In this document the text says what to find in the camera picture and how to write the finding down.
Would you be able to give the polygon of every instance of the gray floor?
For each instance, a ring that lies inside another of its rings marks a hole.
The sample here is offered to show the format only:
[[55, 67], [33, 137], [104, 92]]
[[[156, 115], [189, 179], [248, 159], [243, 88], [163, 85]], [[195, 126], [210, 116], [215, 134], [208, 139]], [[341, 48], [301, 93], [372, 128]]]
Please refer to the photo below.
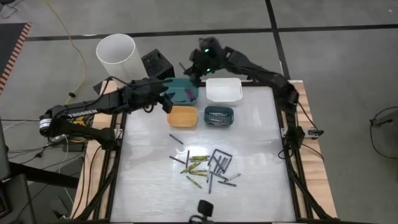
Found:
[[[264, 1], [134, 1], [51, 0], [71, 34], [111, 34], [202, 29], [269, 28]], [[279, 27], [393, 24], [398, 1], [272, 1]], [[19, 12], [0, 22], [33, 22], [30, 36], [65, 35], [41, 0], [20, 3]], [[319, 128], [326, 171], [338, 216], [343, 220], [395, 223], [398, 220], [398, 164], [376, 154], [369, 140], [369, 119], [394, 98], [398, 82], [398, 30], [351, 30], [281, 33], [292, 79], [303, 80]], [[280, 72], [271, 33], [217, 35], [223, 45], [245, 53], [253, 62]], [[189, 53], [199, 36], [136, 38], [141, 55], [158, 48], [181, 75], [178, 62], [189, 65]], [[106, 77], [95, 56], [100, 40], [78, 40], [88, 62], [88, 78], [76, 100], [95, 97], [92, 86]], [[36, 119], [55, 104], [83, 74], [78, 54], [68, 41], [27, 42], [0, 98], [6, 119]], [[375, 130], [374, 139], [385, 154], [397, 156], [396, 130]], [[6, 131], [11, 150], [45, 144], [36, 124]], [[60, 149], [28, 165], [44, 167], [63, 159]], [[18, 157], [24, 162], [30, 155]]]

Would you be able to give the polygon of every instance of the table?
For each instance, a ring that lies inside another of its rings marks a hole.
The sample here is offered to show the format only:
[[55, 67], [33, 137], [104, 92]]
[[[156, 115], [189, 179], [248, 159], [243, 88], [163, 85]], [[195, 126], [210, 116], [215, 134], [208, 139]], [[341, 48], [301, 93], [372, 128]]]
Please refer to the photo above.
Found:
[[[307, 114], [311, 116], [309, 106], [308, 106], [308, 100], [305, 95], [305, 89], [303, 86], [303, 83], [301, 81], [292, 81], [292, 83], [295, 85], [296, 89], [300, 93], [300, 102], [304, 106]], [[108, 88], [106, 92], [114, 91], [116, 89], [116, 84], [110, 82], [108, 85]], [[303, 127], [310, 127], [311, 124], [309, 123], [308, 119], [305, 117], [304, 113], [300, 108], [298, 107], [298, 121], [299, 124]], [[93, 127], [94, 128], [104, 128], [104, 127], [109, 127], [111, 123], [111, 116], [110, 115], [105, 115], [105, 114], [96, 114], [94, 118], [94, 123]], [[319, 143], [317, 140], [304, 140], [304, 144], [320, 151], [319, 148]], [[86, 164], [89, 164], [92, 161], [93, 154], [98, 147], [98, 143], [96, 141], [90, 141], [88, 143], [88, 149], [87, 149], [87, 155], [86, 155]], [[314, 198], [318, 201], [318, 203], [325, 209], [326, 212], [328, 212], [331, 216], [336, 216], [335, 208], [334, 208], [334, 203], [333, 199], [331, 197], [330, 193], [330, 188], [328, 185], [327, 181], [327, 176], [325, 172], [325, 168], [323, 165], [322, 160], [318, 157], [318, 155], [314, 154], [313, 152], [307, 150], [304, 146], [301, 149], [301, 161], [303, 164], [303, 169], [304, 169], [304, 174], [305, 174], [305, 179], [307, 181], [307, 186], [309, 191], [313, 194]], [[80, 207], [78, 208], [77, 215], [83, 211], [85, 207], [85, 202], [86, 202], [86, 197], [87, 195], [90, 198], [94, 196], [96, 190], [98, 189], [99, 186], [99, 179], [101, 176], [101, 170], [103, 166], [103, 161], [104, 161], [104, 152], [100, 151], [99, 154], [97, 154], [95, 161], [93, 163], [93, 173], [91, 175], [91, 187], [90, 190], [87, 191], [87, 185], [88, 185], [88, 179], [85, 181], [85, 189], [82, 190], [82, 181], [80, 180], [79, 186], [78, 186], [78, 191], [76, 193], [76, 198], [75, 201], [78, 202], [80, 199], [81, 194], [83, 194], [83, 198], [81, 200]], [[85, 167], [85, 175], [88, 177], [89, 175], [89, 167]], [[305, 207], [303, 203], [303, 197], [299, 190], [297, 191], [298, 195], [298, 200], [299, 200], [299, 205], [300, 205], [300, 211], [301, 212], [301, 217], [307, 217], [307, 214], [305, 214]], [[101, 210], [99, 213], [99, 218], [105, 218], [109, 217], [109, 211], [107, 213], [106, 211], [106, 205], [108, 202], [108, 192], [105, 193], [103, 197], [103, 203], [101, 204]], [[76, 210], [77, 204], [74, 204], [73, 211]]]

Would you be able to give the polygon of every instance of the wooden board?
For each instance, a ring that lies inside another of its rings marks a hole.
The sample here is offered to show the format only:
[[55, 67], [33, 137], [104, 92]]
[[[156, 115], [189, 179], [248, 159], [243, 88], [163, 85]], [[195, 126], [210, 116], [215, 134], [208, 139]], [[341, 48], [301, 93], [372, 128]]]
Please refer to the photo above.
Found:
[[[118, 86], [114, 81], [110, 81], [108, 83], [108, 86], [105, 90], [105, 93], [110, 93], [112, 91], [115, 91], [118, 89]], [[107, 114], [96, 114], [94, 115], [94, 120], [93, 120], [93, 128], [96, 129], [102, 129], [102, 128], [109, 128], [111, 126], [111, 120], [112, 120], [112, 115], [107, 115]], [[117, 123], [121, 122], [121, 115], [118, 116], [118, 119], [116, 121]], [[75, 213], [75, 210], [77, 209], [76, 215], [74, 217], [79, 216], [82, 211], [86, 208], [86, 203], [89, 203], [91, 199], [94, 197], [95, 193], [97, 193], [98, 186], [100, 184], [100, 178], [101, 178], [101, 171], [102, 171], [102, 166], [104, 162], [104, 156], [105, 156], [105, 151], [102, 149], [99, 149], [98, 153], [96, 154], [93, 162], [93, 168], [91, 171], [91, 177], [90, 177], [90, 165], [91, 162], [93, 161], [93, 156], [95, 154], [95, 151], [97, 148], [100, 146], [100, 144], [95, 141], [91, 140], [87, 144], [87, 150], [86, 150], [86, 156], [85, 156], [85, 166], [84, 170], [82, 168], [82, 172], [84, 171], [84, 187], [83, 187], [83, 174], [80, 175], [80, 181], [79, 185], [76, 191], [76, 196], [73, 204], [73, 209], [72, 209], [72, 214]], [[111, 158], [109, 161], [109, 169], [108, 173], [110, 171], [110, 168], [112, 167], [113, 164], [113, 158], [114, 158], [114, 152], [111, 153]], [[88, 184], [89, 180], [91, 179], [90, 183], [90, 189], [88, 189]], [[83, 194], [83, 197], [81, 198], [81, 203], [80, 206], [78, 207], [78, 202], [80, 201], [80, 197]], [[106, 190], [106, 192], [103, 195], [103, 203], [101, 204], [101, 210], [99, 211], [99, 218], [104, 218], [105, 217], [105, 209], [106, 205], [108, 202], [108, 195], [109, 195], [109, 188]]]
[[[310, 106], [308, 104], [307, 94], [305, 92], [304, 84], [302, 81], [291, 81], [294, 85], [300, 97], [298, 101], [304, 107], [305, 112], [312, 119]], [[306, 115], [300, 106], [297, 106], [297, 117], [298, 124], [303, 128], [313, 128], [311, 122], [308, 120]], [[317, 152], [321, 153], [320, 146], [318, 140], [312, 139], [304, 139], [303, 144], [310, 146], [315, 149]], [[304, 169], [305, 180], [307, 181], [307, 188], [315, 198], [315, 200], [319, 203], [319, 205], [332, 217], [337, 217], [335, 204], [333, 202], [333, 197], [331, 196], [328, 177], [326, 175], [325, 166], [323, 164], [322, 159], [318, 154], [313, 152], [311, 149], [302, 146], [300, 148], [300, 154]], [[296, 187], [298, 201], [301, 211], [302, 218], [306, 218], [307, 214], [305, 213], [304, 199], [301, 191]]]

